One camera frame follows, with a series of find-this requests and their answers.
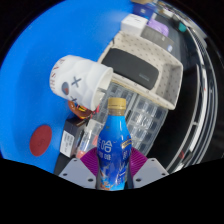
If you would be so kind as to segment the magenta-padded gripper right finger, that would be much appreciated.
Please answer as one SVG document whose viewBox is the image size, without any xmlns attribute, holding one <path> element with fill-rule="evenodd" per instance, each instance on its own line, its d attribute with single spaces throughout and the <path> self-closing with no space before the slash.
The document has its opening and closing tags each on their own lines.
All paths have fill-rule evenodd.
<svg viewBox="0 0 224 224">
<path fill-rule="evenodd" d="M 147 158 L 135 148 L 131 150 L 127 175 L 129 189 L 144 187 L 167 175 L 168 172 L 156 158 Z"/>
</svg>

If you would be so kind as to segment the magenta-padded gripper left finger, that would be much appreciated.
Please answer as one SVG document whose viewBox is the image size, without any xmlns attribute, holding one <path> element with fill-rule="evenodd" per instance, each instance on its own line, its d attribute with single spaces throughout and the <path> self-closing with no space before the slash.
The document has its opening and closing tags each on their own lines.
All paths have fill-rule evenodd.
<svg viewBox="0 0 224 224">
<path fill-rule="evenodd" d="M 72 158 L 59 176 L 81 187 L 95 189 L 98 173 L 98 157 L 96 149 L 93 148 L 80 159 Z"/>
</svg>

